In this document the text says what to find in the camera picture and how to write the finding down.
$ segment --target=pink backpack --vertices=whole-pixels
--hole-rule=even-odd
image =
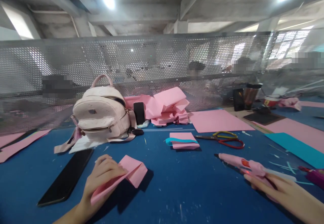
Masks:
[[[95,87],[102,77],[107,77],[110,85]],[[134,112],[126,108],[123,96],[113,87],[111,79],[105,74],[99,75],[91,88],[75,103],[72,119],[77,126],[71,137],[73,139],[56,146],[54,153],[71,148],[81,138],[81,131],[91,141],[115,142],[134,139],[135,135],[132,133],[127,139],[123,140],[121,137],[127,134],[130,126],[137,128]]]

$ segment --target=white paper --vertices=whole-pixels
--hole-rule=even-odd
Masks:
[[[69,154],[77,152],[77,151],[90,149],[90,148],[96,147],[98,145],[102,145],[104,143],[107,143],[107,141],[106,142],[90,141],[87,136],[82,136],[82,138],[79,139],[75,143],[75,145],[71,148],[71,150],[69,151]]]

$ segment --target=table surface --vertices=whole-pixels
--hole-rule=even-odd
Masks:
[[[304,107],[300,113],[278,111],[312,124],[312,113],[322,113],[323,108],[312,108],[311,113],[309,110]],[[179,127],[194,129],[193,125],[167,128]],[[199,140],[201,151],[175,151],[164,142],[169,137],[165,131],[146,132],[124,144],[103,144],[94,150],[70,198],[39,208],[37,202],[72,157],[68,153],[54,155],[53,147],[64,143],[72,131],[72,128],[53,130],[0,164],[0,223],[51,223],[63,216],[80,201],[86,178],[95,160],[103,154],[111,155],[117,162],[129,155],[142,161],[149,172],[138,189],[122,181],[89,223],[300,223],[264,194],[254,191],[241,174],[214,157],[214,153],[233,154],[290,175],[291,172],[269,161],[281,165],[289,161],[293,168],[311,167],[295,155],[281,152],[285,150],[257,130],[247,131],[251,136],[235,132],[245,142],[243,150]],[[296,171],[295,177],[300,182],[309,182],[304,172]],[[322,189],[315,185],[301,186],[324,202]]]

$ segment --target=backpack strap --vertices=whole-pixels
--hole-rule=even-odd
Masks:
[[[137,123],[136,123],[136,116],[133,110],[128,109],[127,110],[128,114],[129,114],[129,120],[131,122],[131,127],[137,129]],[[135,135],[131,132],[128,135],[128,138],[126,139],[117,139],[117,138],[110,138],[108,139],[108,142],[120,142],[120,141],[131,141],[135,138]]]
[[[108,81],[109,81],[110,86],[111,86],[111,87],[114,87],[111,78],[110,78],[108,75],[106,75],[106,74],[102,74],[102,75],[99,75],[99,76],[94,80],[94,82],[93,82],[92,85],[91,85],[91,88],[95,87],[96,84],[98,83],[98,81],[99,81],[101,78],[103,78],[103,77],[106,77],[106,78],[108,79]]]
[[[81,139],[82,135],[81,135],[81,129],[77,126],[70,139],[67,140],[63,145],[58,145],[54,147],[54,154],[57,153],[62,153],[62,152],[66,152],[68,149],[70,149],[72,146],[74,146],[74,144]]]

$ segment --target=perforated metal panel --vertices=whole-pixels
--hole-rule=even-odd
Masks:
[[[190,101],[188,111],[232,103],[232,89],[291,63],[304,32],[1,42],[0,135],[58,126],[100,74],[108,74],[123,96],[178,86]],[[69,99],[43,96],[42,78],[49,75],[72,77]]]

